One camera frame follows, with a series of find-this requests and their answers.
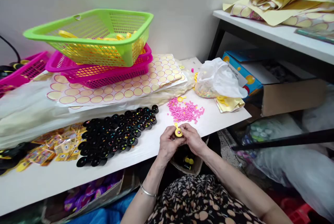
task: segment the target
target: white shelf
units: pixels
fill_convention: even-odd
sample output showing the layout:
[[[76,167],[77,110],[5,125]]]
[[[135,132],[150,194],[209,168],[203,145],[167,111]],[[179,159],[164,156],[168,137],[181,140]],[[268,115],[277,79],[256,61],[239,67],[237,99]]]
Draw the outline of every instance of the white shelf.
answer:
[[[223,10],[216,10],[213,15],[298,52],[305,53],[329,64],[334,64],[334,45],[296,34],[294,31],[297,27],[287,25],[273,27],[261,21],[230,16],[229,13]]]
[[[187,68],[195,68],[195,71],[201,65],[197,58],[183,60],[182,63]],[[186,101],[192,101],[205,108],[204,114],[198,119],[196,125],[190,122],[201,137],[251,116],[244,108],[221,114],[213,99],[200,98],[193,89],[187,91],[185,96],[187,96]],[[151,130],[143,131],[135,148],[115,155],[103,167],[78,168],[77,161],[52,161],[47,167],[32,164],[25,171],[12,170],[1,176],[0,188],[3,190],[0,216],[156,156],[161,134],[167,126],[174,125],[167,104],[159,107],[157,120],[158,123]]]

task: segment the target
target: white wall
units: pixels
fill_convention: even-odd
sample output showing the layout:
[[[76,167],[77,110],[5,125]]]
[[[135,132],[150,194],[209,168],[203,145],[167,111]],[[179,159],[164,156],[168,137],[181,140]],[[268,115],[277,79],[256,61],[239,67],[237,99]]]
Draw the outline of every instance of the white wall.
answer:
[[[25,57],[54,50],[46,43],[25,39],[24,30],[94,8],[148,11],[154,14],[150,44],[153,53],[173,53],[178,59],[205,60],[210,51],[218,19],[212,11],[236,0],[0,0],[0,34]],[[249,47],[226,34],[219,52]],[[12,50],[0,42],[0,64],[15,60]]]

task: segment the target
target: woman's right hand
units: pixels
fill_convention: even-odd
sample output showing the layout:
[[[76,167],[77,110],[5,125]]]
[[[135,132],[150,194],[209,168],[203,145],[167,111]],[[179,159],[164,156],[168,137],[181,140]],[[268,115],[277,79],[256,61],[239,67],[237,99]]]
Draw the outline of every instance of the woman's right hand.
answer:
[[[208,147],[199,136],[197,130],[188,123],[180,125],[180,128],[190,150],[194,155],[201,157]]]

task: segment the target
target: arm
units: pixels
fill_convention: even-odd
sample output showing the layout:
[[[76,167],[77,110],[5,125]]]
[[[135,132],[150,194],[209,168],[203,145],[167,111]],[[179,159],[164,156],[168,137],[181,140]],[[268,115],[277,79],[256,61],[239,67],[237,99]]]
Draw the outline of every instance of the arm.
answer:
[[[175,126],[167,127],[160,137],[158,156],[143,182],[143,188],[150,194],[157,194],[167,163],[173,157],[177,147],[185,142],[185,138],[175,139],[175,129]],[[156,198],[145,194],[140,188],[127,208],[121,224],[145,223],[152,213],[155,203]]]
[[[255,183],[207,147],[196,129],[188,123],[180,126],[191,151],[215,173],[237,199],[267,224],[292,223],[280,207]]]

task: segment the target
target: pile of pink beads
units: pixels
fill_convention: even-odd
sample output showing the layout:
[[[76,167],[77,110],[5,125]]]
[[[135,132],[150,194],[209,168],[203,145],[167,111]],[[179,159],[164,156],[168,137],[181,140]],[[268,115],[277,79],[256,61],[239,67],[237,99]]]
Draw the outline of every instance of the pile of pink beads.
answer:
[[[192,120],[195,121],[195,124],[197,123],[197,119],[200,118],[201,115],[203,115],[205,109],[203,107],[198,108],[198,105],[194,105],[193,102],[181,102],[179,104],[179,101],[177,98],[173,98],[171,101],[167,103],[167,106],[169,107],[169,111],[171,112],[171,116],[174,118],[174,122],[180,122],[180,121],[188,121],[191,122]]]

